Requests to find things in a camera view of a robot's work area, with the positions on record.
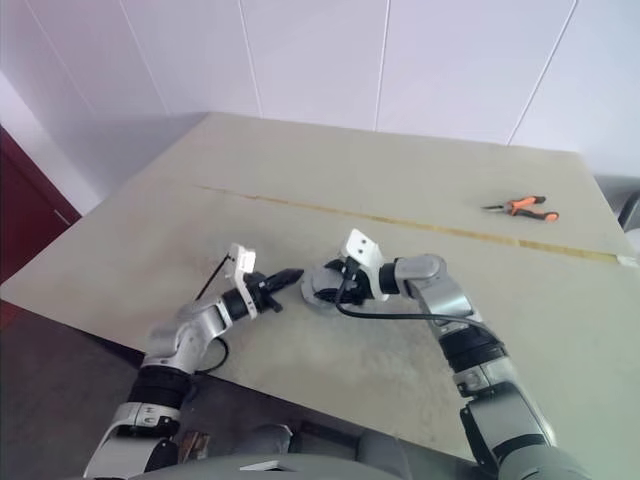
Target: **dark red door frame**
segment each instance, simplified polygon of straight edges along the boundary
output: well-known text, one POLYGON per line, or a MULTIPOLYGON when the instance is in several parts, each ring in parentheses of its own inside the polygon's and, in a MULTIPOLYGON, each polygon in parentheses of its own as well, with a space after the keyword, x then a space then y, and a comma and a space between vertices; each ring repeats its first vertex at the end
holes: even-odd
POLYGON ((40 192, 40 194, 70 225, 74 224, 82 215, 73 208, 66 198, 58 191, 51 181, 40 171, 29 156, 11 138, 7 131, 0 126, 0 149, 11 164, 40 192))

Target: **silver robot arm segment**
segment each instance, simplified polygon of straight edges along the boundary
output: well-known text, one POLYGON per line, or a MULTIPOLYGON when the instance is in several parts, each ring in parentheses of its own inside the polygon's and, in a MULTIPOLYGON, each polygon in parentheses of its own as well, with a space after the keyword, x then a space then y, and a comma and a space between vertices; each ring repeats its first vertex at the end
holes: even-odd
POLYGON ((171 442, 180 426, 180 408, 211 341, 242 317, 255 318, 282 306, 271 296, 295 283, 302 270, 271 277, 254 272, 255 252, 232 245, 225 274, 233 288, 221 296, 184 305, 173 320, 155 328, 127 401, 118 407, 84 477, 130 478, 177 461, 171 442))
POLYGON ((341 250, 345 278, 355 281, 356 264, 369 283, 378 286, 367 298, 384 300, 382 295, 399 294, 418 302, 454 372, 458 391, 470 399, 460 418, 480 466, 493 474, 500 471, 505 479, 588 478, 555 448, 553 430, 523 386, 504 345, 449 275, 446 262, 436 255, 421 255, 384 263, 379 252, 375 242, 352 231, 341 250), (509 465, 504 472, 503 465, 509 465))

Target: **pliers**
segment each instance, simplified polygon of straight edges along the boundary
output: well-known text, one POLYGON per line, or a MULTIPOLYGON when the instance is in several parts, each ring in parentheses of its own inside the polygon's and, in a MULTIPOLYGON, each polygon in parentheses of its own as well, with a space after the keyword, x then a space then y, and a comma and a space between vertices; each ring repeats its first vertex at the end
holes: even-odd
POLYGON ((484 207, 484 209, 491 212, 505 212, 512 216, 520 215, 523 217, 535 218, 536 220, 544 220, 545 222, 555 222, 560 216, 558 212, 535 212, 525 208, 530 205, 544 203, 546 200, 546 197, 531 195, 529 197, 521 198, 520 200, 511 200, 502 205, 484 207))

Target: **tile grout line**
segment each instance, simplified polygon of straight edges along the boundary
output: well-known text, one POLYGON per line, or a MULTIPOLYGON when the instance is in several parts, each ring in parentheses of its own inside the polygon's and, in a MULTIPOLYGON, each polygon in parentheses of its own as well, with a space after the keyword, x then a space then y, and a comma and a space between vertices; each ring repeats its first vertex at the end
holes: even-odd
POLYGON ((511 131, 511 134, 509 135, 509 138, 507 139, 507 142, 506 142, 507 145, 511 145, 511 143, 513 142, 513 138, 516 136, 516 133, 520 129, 520 125, 522 125, 524 117, 527 114, 527 112, 529 111, 529 108, 531 107, 531 104, 533 103, 533 99, 535 98, 536 94, 538 93, 538 90, 540 89, 540 85, 542 85, 542 80, 546 76, 547 71, 549 70, 549 67, 551 66, 551 61, 553 60, 553 57, 555 56, 556 51, 558 50, 558 47, 560 46, 560 42, 564 38, 564 34, 567 31, 567 27, 569 26, 569 23, 571 23, 571 19, 573 18, 573 14, 576 11, 576 8, 578 7, 578 1, 579 0, 573 0, 573 4, 571 5, 571 8, 569 9, 569 14, 567 15, 567 18, 565 19, 564 23, 562 24, 562 28, 560 29, 560 33, 558 34, 558 37, 556 38, 556 41, 553 44, 553 47, 551 48, 551 53, 549 54, 549 57, 547 58, 547 61, 545 62, 544 66, 542 67, 542 71, 540 72, 540 75, 538 76, 538 79, 536 80, 536 83, 533 86, 533 90, 529 94, 529 98, 527 99, 527 102, 525 103, 524 108, 522 109, 522 112, 520 113, 520 116, 518 117, 518 120, 516 120, 516 124, 513 127, 513 130, 511 131))
POLYGON ((67 77, 69 77, 69 81, 71 82, 71 85, 73 85, 73 88, 76 89, 76 93, 80 96, 80 98, 82 99, 84 104, 89 109, 89 113, 91 114, 91 116, 93 118, 96 118, 96 111, 93 108, 93 105, 87 99, 87 97, 84 95, 84 93, 82 93, 82 90, 80 89, 80 86, 76 83, 75 79, 73 78, 73 75, 71 74, 71 70, 69 70, 69 67, 67 66, 65 61, 62 59, 62 56, 60 55, 60 52, 58 52, 58 49, 53 44, 53 40, 51 40, 51 37, 49 36, 47 31, 45 30, 44 25, 42 25, 42 22, 40 22, 40 19, 38 18, 38 15, 36 15, 36 12, 31 7, 31 4, 29 3, 29 0, 24 0, 24 3, 27 6, 27 8, 29 9, 29 12, 31 13, 31 16, 35 20, 36 24, 38 25, 38 28, 42 32, 42 35, 44 35, 44 38, 47 40, 47 43, 49 44, 49 47, 53 51, 53 54, 58 59, 58 62, 60 62, 60 65, 62 65, 62 68, 65 71, 65 73, 67 74, 67 77))
POLYGON ((133 42, 136 44, 136 49, 138 50, 138 55, 140 55, 140 60, 142 60, 142 64, 144 65, 144 68, 146 68, 147 73, 149 74, 149 78, 151 79, 151 84, 153 85, 153 88, 156 91, 156 95, 158 95, 158 99, 162 104, 162 108, 164 109, 164 112, 167 116, 171 116, 171 111, 169 110, 167 103, 162 97, 162 93, 160 93, 160 88, 158 87, 158 83, 156 82, 153 72, 151 71, 151 68, 147 63, 147 59, 145 58, 144 53, 142 52, 142 47, 140 46, 140 42, 138 41, 138 36, 136 35, 135 30, 133 29, 131 20, 129 19, 129 14, 127 13, 127 10, 124 8, 124 4, 122 3, 122 0, 118 0, 118 3, 120 4, 120 9, 122 10, 122 14, 124 15, 124 20, 127 22, 129 32, 131 32, 131 36, 133 37, 133 42))
POLYGON ((238 10, 240 11, 240 23, 242 24, 242 34, 244 35, 244 44, 247 48, 247 56, 249 57, 249 71, 251 72, 251 79, 253 80, 253 89, 256 95, 256 104, 258 105, 258 115, 260 118, 264 118, 262 112, 262 101, 260 99, 260 89, 258 88, 258 79, 256 77, 256 69, 253 64, 253 52, 251 51, 251 44, 249 43, 249 33, 247 31, 247 21, 244 16, 244 7, 242 6, 242 0, 238 1, 238 10))
POLYGON ((387 55, 387 37, 389 36, 389 14, 391 13, 391 0, 387 0, 387 10, 384 17, 384 33, 382 36, 382 52, 380 55, 380 70, 378 72, 378 92, 376 95, 376 111, 373 121, 373 131, 378 131, 378 119, 380 117, 380 100, 382 98, 382 79, 384 76, 384 62, 387 55))

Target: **floor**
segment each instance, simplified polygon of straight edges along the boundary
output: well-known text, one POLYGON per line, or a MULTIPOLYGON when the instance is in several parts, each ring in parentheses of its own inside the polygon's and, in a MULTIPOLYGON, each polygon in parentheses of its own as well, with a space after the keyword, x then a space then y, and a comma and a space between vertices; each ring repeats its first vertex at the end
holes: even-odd
MULTIPOLYGON (((141 354, 98 342, 24 310, 2 328, 0 354, 0 478, 80 475, 116 407, 129 393, 141 354)), ((357 425, 211 377, 198 380, 198 394, 183 408, 183 430, 211 434, 210 455, 229 453, 246 432, 268 423, 286 423, 294 430, 313 425, 344 438, 355 438, 363 431, 357 425)), ((318 449, 314 453, 355 455, 345 444, 321 437, 312 432, 303 441, 318 449)), ((444 456, 434 471, 430 455, 442 454, 402 444, 414 472, 429 471, 431 479, 475 478, 468 477, 468 468, 461 469, 454 457, 444 456)), ((422 477, 414 473, 414 478, 422 477)))

